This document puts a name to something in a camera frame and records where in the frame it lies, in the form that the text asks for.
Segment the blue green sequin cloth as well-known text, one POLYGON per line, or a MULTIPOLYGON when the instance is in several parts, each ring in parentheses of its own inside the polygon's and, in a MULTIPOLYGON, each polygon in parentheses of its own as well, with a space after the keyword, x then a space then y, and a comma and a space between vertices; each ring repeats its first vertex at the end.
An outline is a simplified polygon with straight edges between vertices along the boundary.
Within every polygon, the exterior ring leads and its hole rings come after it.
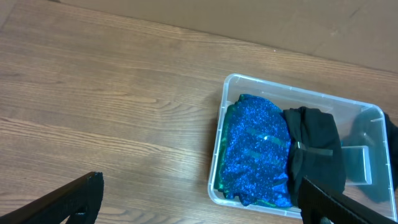
POLYGON ((260 96, 240 95, 224 117, 215 189, 244 206, 292 207, 287 189, 290 145, 282 110, 260 96))

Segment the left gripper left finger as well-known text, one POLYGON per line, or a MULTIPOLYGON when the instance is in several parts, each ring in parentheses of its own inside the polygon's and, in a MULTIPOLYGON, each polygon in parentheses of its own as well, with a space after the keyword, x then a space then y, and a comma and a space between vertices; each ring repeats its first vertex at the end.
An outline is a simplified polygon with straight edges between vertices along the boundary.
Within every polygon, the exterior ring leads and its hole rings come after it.
POLYGON ((103 174, 89 172, 1 216, 1 223, 94 223, 101 208, 103 192, 103 174))

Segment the black cloth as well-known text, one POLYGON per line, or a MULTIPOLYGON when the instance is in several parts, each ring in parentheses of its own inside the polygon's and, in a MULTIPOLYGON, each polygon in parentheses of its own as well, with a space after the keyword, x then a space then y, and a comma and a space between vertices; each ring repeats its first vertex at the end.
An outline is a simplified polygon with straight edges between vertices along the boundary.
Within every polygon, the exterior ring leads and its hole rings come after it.
POLYGON ((389 115, 375 110, 359 114, 347 137, 342 140, 350 149, 343 151, 346 176, 353 182, 364 181, 363 147, 368 148, 371 184, 360 185, 359 189, 373 202, 390 200, 390 190, 397 189, 397 126, 389 115))
POLYGON ((292 143, 287 172, 293 206, 298 205, 299 188, 304 177, 343 193, 346 171, 333 115, 302 106, 284 110, 284 118, 292 143))

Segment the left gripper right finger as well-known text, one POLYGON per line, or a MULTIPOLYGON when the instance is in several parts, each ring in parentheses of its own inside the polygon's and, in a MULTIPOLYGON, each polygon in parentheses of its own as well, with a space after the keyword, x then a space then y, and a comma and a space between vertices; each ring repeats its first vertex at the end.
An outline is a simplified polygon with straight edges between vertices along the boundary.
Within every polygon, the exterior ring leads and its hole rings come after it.
POLYGON ((374 210, 306 177, 298 192, 298 207, 304 224, 333 223, 395 224, 374 210))

